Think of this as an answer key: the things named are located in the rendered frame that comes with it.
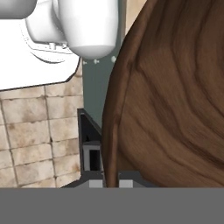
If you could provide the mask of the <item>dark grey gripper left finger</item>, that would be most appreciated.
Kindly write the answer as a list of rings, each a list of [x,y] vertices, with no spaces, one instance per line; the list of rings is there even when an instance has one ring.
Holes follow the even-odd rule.
[[[80,178],[64,188],[103,188],[102,131],[84,108],[77,109],[80,147]]]

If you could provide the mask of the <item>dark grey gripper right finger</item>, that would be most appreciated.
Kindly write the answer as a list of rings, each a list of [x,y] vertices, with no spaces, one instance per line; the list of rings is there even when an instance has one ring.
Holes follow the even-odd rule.
[[[118,174],[120,188],[156,187],[142,178],[138,171],[121,171]]]

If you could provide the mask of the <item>brown wooden bowl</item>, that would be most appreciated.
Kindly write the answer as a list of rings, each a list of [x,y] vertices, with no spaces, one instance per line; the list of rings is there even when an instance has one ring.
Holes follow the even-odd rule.
[[[147,0],[108,83],[106,183],[224,187],[224,0]]]

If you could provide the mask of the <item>grey-green panel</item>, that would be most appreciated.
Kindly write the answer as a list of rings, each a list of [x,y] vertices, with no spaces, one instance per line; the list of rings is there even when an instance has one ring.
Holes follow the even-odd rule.
[[[99,126],[102,126],[109,77],[125,36],[126,6],[127,0],[118,0],[119,23],[114,50],[102,59],[82,60],[84,109]]]

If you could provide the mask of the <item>white rounded object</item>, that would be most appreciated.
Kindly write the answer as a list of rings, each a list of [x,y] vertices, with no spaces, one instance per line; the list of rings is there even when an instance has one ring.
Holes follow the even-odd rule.
[[[69,80],[117,31],[118,0],[0,0],[0,91]]]

